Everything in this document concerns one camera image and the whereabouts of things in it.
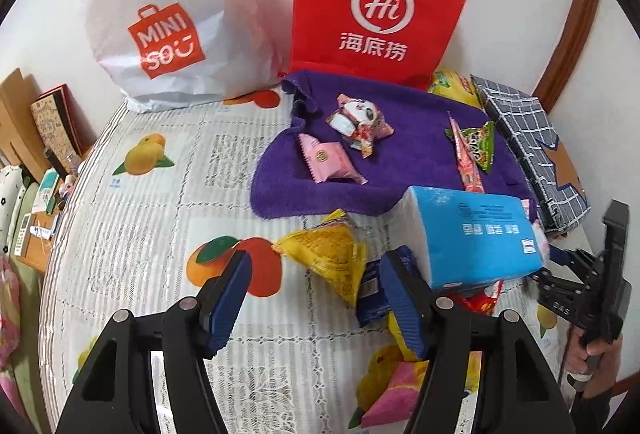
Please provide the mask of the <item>person's right hand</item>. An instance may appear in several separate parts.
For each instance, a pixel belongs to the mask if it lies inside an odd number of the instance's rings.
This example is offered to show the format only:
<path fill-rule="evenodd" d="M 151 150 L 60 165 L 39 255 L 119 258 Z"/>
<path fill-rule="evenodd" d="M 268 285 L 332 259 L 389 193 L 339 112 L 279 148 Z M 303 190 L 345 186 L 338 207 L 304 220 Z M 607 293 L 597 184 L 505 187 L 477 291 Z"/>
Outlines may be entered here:
<path fill-rule="evenodd" d="M 623 336 L 613 343 L 596 339 L 587 346 L 582 345 L 584 331 L 575 328 L 568 336 L 565 367 L 570 373 L 590 374 L 582 391 L 582 397 L 590 399 L 612 390 L 620 371 Z"/>

